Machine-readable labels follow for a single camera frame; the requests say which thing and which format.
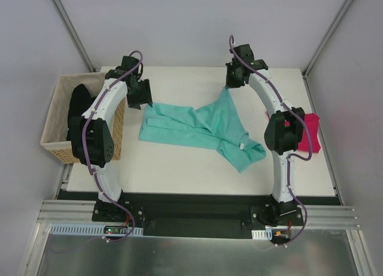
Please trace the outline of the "teal t shirt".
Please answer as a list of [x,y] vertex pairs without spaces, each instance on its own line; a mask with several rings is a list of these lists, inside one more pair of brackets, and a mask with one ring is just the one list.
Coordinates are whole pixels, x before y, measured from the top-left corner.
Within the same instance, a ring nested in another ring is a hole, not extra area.
[[198,109],[155,103],[145,109],[139,140],[215,150],[238,172],[266,157],[243,127],[228,89]]

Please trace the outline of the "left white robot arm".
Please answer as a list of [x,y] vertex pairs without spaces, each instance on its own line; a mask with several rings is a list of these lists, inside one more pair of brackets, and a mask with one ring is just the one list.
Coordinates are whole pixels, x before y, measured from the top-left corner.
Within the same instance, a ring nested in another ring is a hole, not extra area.
[[122,100],[137,110],[153,104],[150,82],[142,75],[143,55],[134,50],[123,56],[121,65],[105,74],[101,91],[90,107],[68,122],[72,153],[87,166],[98,189],[93,212],[97,219],[119,222],[129,217],[123,191],[109,165],[115,150],[109,122]]

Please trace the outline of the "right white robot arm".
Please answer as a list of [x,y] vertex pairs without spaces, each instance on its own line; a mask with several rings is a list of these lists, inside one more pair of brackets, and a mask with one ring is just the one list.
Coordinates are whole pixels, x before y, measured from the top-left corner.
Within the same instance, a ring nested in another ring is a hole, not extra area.
[[303,138],[305,112],[291,107],[280,94],[269,76],[268,66],[262,59],[256,60],[249,44],[233,45],[229,38],[232,60],[226,64],[228,89],[249,85],[266,108],[269,122],[264,132],[266,147],[272,152],[273,189],[270,201],[256,219],[268,226],[283,225],[297,211],[293,181],[293,158]]

